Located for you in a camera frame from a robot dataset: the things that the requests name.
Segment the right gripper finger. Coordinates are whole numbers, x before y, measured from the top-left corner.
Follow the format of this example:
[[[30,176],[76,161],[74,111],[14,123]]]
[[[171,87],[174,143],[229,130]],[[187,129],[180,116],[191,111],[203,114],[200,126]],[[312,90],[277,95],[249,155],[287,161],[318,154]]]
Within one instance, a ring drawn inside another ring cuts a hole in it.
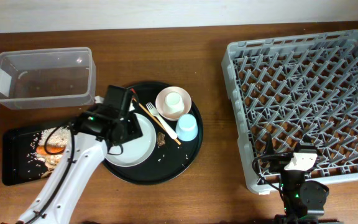
[[[312,143],[308,135],[304,135],[301,142],[296,144],[297,152],[318,152],[318,148]]]
[[[274,154],[273,141],[272,141],[271,134],[268,134],[268,138],[267,138],[265,149],[264,149],[264,154],[265,155],[273,155]]]

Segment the grey dinner plate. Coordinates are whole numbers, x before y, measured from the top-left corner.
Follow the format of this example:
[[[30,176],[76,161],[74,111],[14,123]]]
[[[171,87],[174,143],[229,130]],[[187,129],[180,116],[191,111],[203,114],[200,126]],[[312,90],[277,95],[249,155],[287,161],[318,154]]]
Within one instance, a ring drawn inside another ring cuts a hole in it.
[[[144,162],[153,152],[156,144],[156,132],[153,124],[145,116],[136,113],[137,119],[143,136],[122,145],[123,152],[119,146],[110,148],[110,154],[106,155],[106,160],[119,167],[136,166]]]

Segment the light blue cup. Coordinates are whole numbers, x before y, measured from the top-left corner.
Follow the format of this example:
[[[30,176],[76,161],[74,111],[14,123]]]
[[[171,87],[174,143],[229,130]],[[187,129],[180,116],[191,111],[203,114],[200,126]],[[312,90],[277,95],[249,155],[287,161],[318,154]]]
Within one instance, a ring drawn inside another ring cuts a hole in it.
[[[175,132],[179,140],[192,141],[198,135],[198,125],[196,118],[192,114],[184,114],[177,121]]]

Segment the orange carrot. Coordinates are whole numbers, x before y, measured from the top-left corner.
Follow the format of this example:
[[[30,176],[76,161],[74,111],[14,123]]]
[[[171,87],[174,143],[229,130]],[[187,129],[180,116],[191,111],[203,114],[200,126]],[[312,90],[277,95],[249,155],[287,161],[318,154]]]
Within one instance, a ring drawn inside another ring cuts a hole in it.
[[[51,155],[57,155],[61,154],[64,151],[65,147],[59,147],[59,146],[38,146],[36,148],[36,153],[41,156],[51,156]]]

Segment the rice and peanut leftovers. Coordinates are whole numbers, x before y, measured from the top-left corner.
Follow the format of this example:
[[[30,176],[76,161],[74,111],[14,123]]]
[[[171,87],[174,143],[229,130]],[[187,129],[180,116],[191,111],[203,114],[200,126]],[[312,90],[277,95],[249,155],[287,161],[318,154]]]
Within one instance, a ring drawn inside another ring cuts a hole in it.
[[[70,130],[67,126],[45,129],[30,135],[30,152],[26,154],[26,165],[38,169],[36,177],[49,177],[57,167],[63,152],[70,141]]]

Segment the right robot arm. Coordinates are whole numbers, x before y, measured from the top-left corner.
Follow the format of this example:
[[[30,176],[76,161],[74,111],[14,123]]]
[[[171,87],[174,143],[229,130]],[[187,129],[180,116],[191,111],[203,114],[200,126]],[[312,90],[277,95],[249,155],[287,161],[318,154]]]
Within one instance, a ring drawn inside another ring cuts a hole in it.
[[[305,175],[316,168],[321,153],[307,135],[290,152],[279,154],[273,149],[272,137],[267,139],[263,153],[268,170],[280,174],[279,189],[285,213],[275,215],[274,223],[318,223],[324,215],[329,188]]]

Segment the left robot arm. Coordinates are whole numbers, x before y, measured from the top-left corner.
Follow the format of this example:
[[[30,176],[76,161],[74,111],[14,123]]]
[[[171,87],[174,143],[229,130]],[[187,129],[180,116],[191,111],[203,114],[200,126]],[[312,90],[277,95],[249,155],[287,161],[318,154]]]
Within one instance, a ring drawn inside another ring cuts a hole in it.
[[[108,86],[104,100],[77,117],[64,122],[70,140],[60,162],[18,223],[69,223],[74,208],[96,168],[114,146],[142,137],[134,110],[136,93],[120,86]]]

